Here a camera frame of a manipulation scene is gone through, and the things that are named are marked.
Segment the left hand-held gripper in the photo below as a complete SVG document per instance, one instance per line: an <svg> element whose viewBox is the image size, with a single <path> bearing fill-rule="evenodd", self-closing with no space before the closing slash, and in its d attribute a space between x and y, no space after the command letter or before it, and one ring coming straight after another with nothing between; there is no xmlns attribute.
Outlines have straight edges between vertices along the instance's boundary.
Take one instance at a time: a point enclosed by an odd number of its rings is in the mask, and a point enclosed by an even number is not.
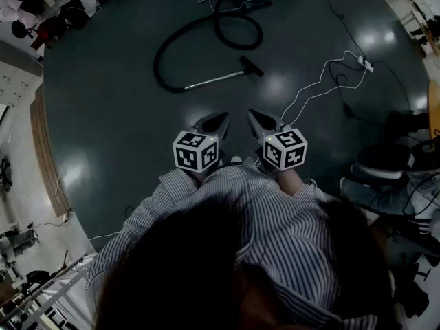
<svg viewBox="0 0 440 330"><path fill-rule="evenodd" d="M220 144L230 128L228 112L213 113L180 131L173 142L175 166L192 173L203 173L221 161Z"/></svg>

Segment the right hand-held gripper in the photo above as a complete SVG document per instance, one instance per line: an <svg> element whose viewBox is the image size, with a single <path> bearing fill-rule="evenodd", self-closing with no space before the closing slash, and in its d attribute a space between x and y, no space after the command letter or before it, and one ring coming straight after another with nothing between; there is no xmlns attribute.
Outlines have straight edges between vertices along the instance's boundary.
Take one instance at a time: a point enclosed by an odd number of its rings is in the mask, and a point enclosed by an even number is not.
<svg viewBox="0 0 440 330"><path fill-rule="evenodd" d="M249 109L248 124L253 136L262 140L263 154L261 161L278 171L286 171L304 164L307 153L307 141L298 129L289 125L275 115ZM266 129L280 129L266 135Z"/></svg>

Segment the metal vacuum wand tube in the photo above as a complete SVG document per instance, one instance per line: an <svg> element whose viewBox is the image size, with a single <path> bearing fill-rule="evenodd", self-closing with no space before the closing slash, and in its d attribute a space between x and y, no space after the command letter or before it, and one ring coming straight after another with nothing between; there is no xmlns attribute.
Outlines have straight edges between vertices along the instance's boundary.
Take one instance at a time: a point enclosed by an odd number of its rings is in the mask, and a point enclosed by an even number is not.
<svg viewBox="0 0 440 330"><path fill-rule="evenodd" d="M243 70L242 71L231 72L231 73L226 74L224 76L220 76L220 77L217 77L217 78L212 78L212 79L209 79L209 80L205 80L203 82L198 82L198 83L195 83L193 85L189 85L187 87L184 87L184 90L185 91L190 91L192 89L196 89L196 88L199 88L199 87L204 87L206 85L210 85L210 84L213 84L213 83L221 82L223 80L227 80L227 79L230 79L230 78L236 78L238 76L244 75L244 73L245 72Z"/></svg>

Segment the black vacuum floor nozzle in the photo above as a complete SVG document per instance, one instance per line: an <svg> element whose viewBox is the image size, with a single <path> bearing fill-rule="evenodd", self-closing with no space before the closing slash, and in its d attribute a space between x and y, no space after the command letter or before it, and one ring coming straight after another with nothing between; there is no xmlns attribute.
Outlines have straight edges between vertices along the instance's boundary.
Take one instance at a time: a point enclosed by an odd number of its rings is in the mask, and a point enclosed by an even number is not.
<svg viewBox="0 0 440 330"><path fill-rule="evenodd" d="M240 75L256 74L260 78L264 76L264 72L244 55L240 56L239 61L243 65Z"/></svg>

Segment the person's right forearm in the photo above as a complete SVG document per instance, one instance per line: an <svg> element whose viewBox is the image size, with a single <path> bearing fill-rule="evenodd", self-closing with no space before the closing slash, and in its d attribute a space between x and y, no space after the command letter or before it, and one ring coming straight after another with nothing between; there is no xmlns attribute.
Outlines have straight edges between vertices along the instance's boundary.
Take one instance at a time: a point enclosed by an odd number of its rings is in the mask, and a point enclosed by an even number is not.
<svg viewBox="0 0 440 330"><path fill-rule="evenodd" d="M280 189L290 196L295 195L304 186L303 180L292 168L284 171L278 171L275 174L275 177Z"/></svg>

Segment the person's striped shirt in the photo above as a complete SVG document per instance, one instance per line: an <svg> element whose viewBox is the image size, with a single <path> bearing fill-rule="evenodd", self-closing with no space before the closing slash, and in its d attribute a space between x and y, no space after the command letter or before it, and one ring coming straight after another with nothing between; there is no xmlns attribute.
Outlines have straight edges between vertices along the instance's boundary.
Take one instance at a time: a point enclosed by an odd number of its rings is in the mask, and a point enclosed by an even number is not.
<svg viewBox="0 0 440 330"><path fill-rule="evenodd" d="M378 330L377 317L368 311L345 316L336 308L341 286L327 216L319 205L321 190L310 181L287 195L251 159L217 170L200 186L180 169L162 175L154 193L94 259L86 282L89 309L96 309L111 268L156 221L222 194L245 206L237 258L263 268L290 320L316 329Z"/></svg>

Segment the black stool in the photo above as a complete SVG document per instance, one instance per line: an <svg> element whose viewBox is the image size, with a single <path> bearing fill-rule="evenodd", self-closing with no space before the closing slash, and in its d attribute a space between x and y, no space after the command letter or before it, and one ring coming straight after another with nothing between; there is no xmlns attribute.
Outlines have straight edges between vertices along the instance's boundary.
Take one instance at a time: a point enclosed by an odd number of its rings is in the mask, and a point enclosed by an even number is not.
<svg viewBox="0 0 440 330"><path fill-rule="evenodd" d="M410 114L392 111L389 113L385 125L385 134L388 138L407 136L411 133L429 129L427 113Z"/></svg>

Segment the orange wooden table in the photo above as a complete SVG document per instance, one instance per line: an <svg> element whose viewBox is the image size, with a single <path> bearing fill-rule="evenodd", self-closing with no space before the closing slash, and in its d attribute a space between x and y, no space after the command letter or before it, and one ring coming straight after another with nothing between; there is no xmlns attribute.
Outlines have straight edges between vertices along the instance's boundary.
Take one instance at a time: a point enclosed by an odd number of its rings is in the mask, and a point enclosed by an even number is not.
<svg viewBox="0 0 440 330"><path fill-rule="evenodd" d="M440 84L431 80L428 87L428 122L430 138L440 135Z"/></svg>

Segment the pile of dark clothes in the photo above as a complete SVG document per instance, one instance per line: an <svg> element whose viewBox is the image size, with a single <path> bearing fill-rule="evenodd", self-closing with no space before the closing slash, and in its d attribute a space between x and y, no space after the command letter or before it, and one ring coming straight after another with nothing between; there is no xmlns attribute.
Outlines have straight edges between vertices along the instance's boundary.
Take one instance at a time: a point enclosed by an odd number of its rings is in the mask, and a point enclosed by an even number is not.
<svg viewBox="0 0 440 330"><path fill-rule="evenodd" d="M0 40L28 54L82 28L100 10L99 0L0 0Z"/></svg>

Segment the white drawer cabinet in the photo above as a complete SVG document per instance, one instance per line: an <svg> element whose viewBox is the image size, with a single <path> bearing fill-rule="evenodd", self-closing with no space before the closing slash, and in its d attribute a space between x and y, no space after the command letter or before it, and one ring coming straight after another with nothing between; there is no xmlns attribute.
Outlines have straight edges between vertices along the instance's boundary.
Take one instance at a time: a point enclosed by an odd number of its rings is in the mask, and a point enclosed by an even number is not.
<svg viewBox="0 0 440 330"><path fill-rule="evenodd" d="M43 82L43 67L0 40L0 105L15 107Z"/></svg>

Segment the black office chair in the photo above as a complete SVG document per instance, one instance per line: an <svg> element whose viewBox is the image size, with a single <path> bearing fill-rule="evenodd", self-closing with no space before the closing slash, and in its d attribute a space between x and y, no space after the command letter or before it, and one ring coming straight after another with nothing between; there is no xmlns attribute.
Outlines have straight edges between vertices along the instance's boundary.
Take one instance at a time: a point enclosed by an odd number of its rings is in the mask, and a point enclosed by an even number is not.
<svg viewBox="0 0 440 330"><path fill-rule="evenodd" d="M12 187L10 167L11 164L6 158L0 161L0 183L3 184L6 192L9 192Z"/></svg>

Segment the grey metal shelf frame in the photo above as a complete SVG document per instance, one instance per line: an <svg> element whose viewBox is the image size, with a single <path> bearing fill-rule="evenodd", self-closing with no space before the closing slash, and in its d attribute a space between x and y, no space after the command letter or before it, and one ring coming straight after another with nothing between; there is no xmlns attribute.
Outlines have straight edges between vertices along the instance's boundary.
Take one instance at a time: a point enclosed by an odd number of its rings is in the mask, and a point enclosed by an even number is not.
<svg viewBox="0 0 440 330"><path fill-rule="evenodd" d="M10 312L0 307L0 330L93 330L85 279L95 257L85 254L27 296L13 298Z"/></svg>

